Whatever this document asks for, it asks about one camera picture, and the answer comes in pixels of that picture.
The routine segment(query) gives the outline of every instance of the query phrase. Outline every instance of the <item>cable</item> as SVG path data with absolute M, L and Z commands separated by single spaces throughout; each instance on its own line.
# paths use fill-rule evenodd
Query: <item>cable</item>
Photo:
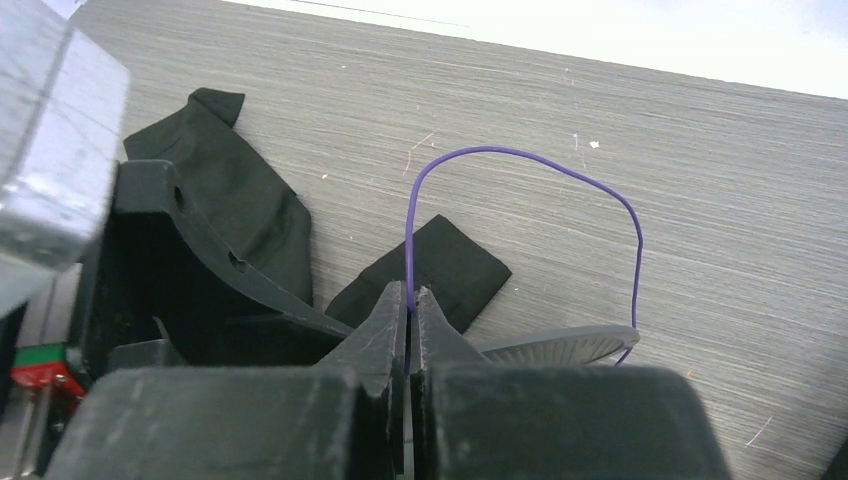
M 633 274 L 633 295 L 630 300 L 630 324 L 633 328 L 636 328 L 636 297 L 639 294 L 639 272 L 642 269 L 642 227 L 639 225 L 639 219 L 636 218 L 636 211 L 633 210 L 633 207 L 630 206 L 630 202 L 628 202 L 621 194 L 616 192 L 615 190 L 607 187 L 603 183 L 593 180 L 583 174 L 577 173 L 574 170 L 565 168 L 551 160 L 548 160 L 545 157 L 536 155 L 534 153 L 525 152 L 523 150 L 518 150 L 510 147 L 500 147 L 494 145 L 481 145 L 478 147 L 467 147 L 461 148 L 459 150 L 455 150 L 450 153 L 446 153 L 441 157 L 430 162 L 429 165 L 424 167 L 421 170 L 421 173 L 418 174 L 418 177 L 415 178 L 415 183 L 412 185 L 412 193 L 409 195 L 409 210 L 406 213 L 406 243 L 404 248 L 404 255 L 406 261 L 406 307 L 410 313 L 415 310 L 415 283 L 414 283 L 414 275 L 413 275 L 413 254 L 414 246 L 412 231 L 415 226 L 415 206 L 418 203 L 418 191 L 421 190 L 421 184 L 424 182 L 424 178 L 429 174 L 434 168 L 438 167 L 442 163 L 447 162 L 448 160 L 456 157 L 461 157 L 463 155 L 469 155 L 472 153 L 504 153 L 507 155 L 513 155 L 516 157 L 523 157 L 530 160 L 535 160 L 539 163 L 547 165 L 554 170 L 557 170 L 561 173 L 564 173 L 570 177 L 576 178 L 578 180 L 582 180 L 589 185 L 592 185 L 595 188 L 601 189 L 609 195 L 613 196 L 616 200 L 621 202 L 624 205 L 624 208 L 627 209 L 627 212 L 630 213 L 630 218 L 633 219 L 633 226 L 636 228 L 636 237 L 639 241 L 636 247 L 636 269 Z M 624 362 L 624 359 L 630 355 L 630 352 L 633 351 L 633 348 L 628 348 L 624 351 L 618 361 L 615 362 L 615 365 L 621 365 Z

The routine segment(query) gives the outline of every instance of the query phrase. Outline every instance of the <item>folded black cloth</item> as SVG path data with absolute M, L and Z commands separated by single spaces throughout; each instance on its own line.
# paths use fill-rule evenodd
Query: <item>folded black cloth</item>
M 124 140 L 129 160 L 168 160 L 233 253 L 312 305 L 312 217 L 233 125 L 244 94 L 201 88 L 178 112 Z
M 295 192 L 235 131 L 245 96 L 201 88 L 178 112 L 130 135 L 130 160 L 171 161 L 233 253 L 312 305 L 312 220 Z M 512 273 L 437 216 L 415 233 L 415 284 L 431 289 L 448 322 L 465 332 Z M 357 327 L 393 280 L 405 278 L 403 245 L 366 268 L 326 314 Z
M 413 238 L 416 290 L 422 285 L 429 288 L 448 323 L 465 333 L 512 272 L 441 215 L 427 222 Z M 324 313 L 351 327 L 359 326 L 386 284 L 405 279 L 404 245 L 363 270 Z

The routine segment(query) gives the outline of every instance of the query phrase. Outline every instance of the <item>gray wood surface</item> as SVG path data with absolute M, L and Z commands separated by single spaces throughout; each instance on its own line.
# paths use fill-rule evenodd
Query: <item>gray wood surface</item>
M 208 0 L 75 23 L 133 74 L 127 133 L 200 86 L 247 94 L 236 129 L 313 213 L 319 307 L 401 241 L 429 159 L 521 147 L 635 206 L 632 363 L 689 375 L 738 478 L 814 478 L 848 432 L 848 102 Z M 628 321 L 635 235 L 603 193 L 481 155 L 427 180 L 436 213 L 514 272 L 472 340 Z

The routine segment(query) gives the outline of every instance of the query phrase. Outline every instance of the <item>gray ribbed disc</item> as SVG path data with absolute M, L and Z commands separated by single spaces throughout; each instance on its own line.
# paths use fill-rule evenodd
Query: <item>gray ribbed disc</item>
M 494 363 L 575 367 L 624 351 L 638 341 L 635 328 L 603 325 L 546 330 L 475 348 Z

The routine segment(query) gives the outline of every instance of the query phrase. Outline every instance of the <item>screw hole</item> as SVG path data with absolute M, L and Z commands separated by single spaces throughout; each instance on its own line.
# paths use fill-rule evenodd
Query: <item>screw hole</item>
M 247 270 L 247 263 L 244 260 L 239 260 L 233 252 L 227 253 L 227 258 L 230 259 L 230 265 L 241 273 Z
M 177 210 L 180 213 L 185 212 L 185 197 L 183 197 L 183 191 L 180 190 L 180 187 L 174 187 L 174 201 L 177 202 Z

